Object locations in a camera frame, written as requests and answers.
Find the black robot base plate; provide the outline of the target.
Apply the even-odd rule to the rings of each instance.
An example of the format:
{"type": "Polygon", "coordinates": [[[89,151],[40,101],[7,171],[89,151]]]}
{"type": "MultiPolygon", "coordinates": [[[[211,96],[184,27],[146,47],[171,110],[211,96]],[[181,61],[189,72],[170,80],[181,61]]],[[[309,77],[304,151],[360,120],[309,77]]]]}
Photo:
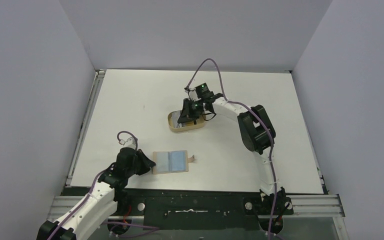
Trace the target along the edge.
{"type": "Polygon", "coordinates": [[[281,189],[276,195],[257,192],[127,189],[110,197],[112,216],[143,220],[151,230],[223,230],[263,227],[278,232],[282,217],[294,213],[292,200],[281,189]]]}

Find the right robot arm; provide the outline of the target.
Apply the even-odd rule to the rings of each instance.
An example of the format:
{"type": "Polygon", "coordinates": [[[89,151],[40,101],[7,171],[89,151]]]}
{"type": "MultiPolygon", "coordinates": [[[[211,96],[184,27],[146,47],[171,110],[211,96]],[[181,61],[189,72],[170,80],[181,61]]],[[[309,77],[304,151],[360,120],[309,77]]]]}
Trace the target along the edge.
{"type": "Polygon", "coordinates": [[[223,116],[238,124],[244,147],[255,159],[259,176],[261,203],[273,215],[291,215],[293,204],[279,182],[273,163],[276,131],[262,105],[247,106],[228,100],[222,93],[209,90],[206,83],[185,87],[188,97],[183,100],[177,125],[207,120],[207,115],[223,116]]]}

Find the blue credit card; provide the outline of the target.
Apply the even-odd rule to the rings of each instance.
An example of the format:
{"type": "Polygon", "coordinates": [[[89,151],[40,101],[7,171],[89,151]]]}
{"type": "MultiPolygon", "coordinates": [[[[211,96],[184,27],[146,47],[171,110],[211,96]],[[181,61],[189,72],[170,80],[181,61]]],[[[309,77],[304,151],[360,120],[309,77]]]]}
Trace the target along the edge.
{"type": "Polygon", "coordinates": [[[181,172],[187,169],[187,152],[185,150],[169,152],[170,172],[181,172]]]}

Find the light blue ID card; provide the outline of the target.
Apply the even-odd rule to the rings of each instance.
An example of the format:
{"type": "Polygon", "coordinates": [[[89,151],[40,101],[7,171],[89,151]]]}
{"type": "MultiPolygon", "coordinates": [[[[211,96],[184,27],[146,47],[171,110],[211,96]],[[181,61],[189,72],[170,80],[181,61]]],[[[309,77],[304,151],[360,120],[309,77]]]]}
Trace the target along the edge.
{"type": "Polygon", "coordinates": [[[171,113],[171,120],[173,121],[173,122],[178,122],[178,120],[179,120],[179,117],[180,117],[180,112],[179,111],[174,111],[174,112],[172,112],[171,113]]]}

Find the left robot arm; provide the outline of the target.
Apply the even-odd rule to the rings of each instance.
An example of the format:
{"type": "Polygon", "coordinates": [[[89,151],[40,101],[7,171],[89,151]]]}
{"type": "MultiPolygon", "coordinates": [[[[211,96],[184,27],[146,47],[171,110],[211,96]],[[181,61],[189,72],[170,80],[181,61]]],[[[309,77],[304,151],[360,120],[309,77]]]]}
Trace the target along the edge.
{"type": "Polygon", "coordinates": [[[156,163],[141,149],[121,148],[115,162],[100,171],[84,197],[54,221],[39,228],[38,240],[86,240],[118,209],[129,178],[148,173],[156,163]]]}

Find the silver credit card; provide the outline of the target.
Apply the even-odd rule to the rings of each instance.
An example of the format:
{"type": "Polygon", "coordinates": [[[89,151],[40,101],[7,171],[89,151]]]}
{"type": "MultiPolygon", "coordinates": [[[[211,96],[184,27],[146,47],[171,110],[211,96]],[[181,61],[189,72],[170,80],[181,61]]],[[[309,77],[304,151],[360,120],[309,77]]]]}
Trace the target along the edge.
{"type": "Polygon", "coordinates": [[[155,154],[156,166],[155,172],[166,173],[170,170],[170,155],[168,152],[157,152],[155,154]]]}

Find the beige leather card holder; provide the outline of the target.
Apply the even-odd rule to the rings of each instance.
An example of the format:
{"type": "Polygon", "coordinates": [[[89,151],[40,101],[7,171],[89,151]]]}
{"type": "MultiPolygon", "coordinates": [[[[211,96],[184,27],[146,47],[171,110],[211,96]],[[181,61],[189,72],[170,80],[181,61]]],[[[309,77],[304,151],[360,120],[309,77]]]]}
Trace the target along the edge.
{"type": "Polygon", "coordinates": [[[189,171],[189,163],[195,161],[195,155],[188,155],[187,150],[155,151],[152,160],[156,165],[152,168],[154,175],[183,173],[189,171]]]}

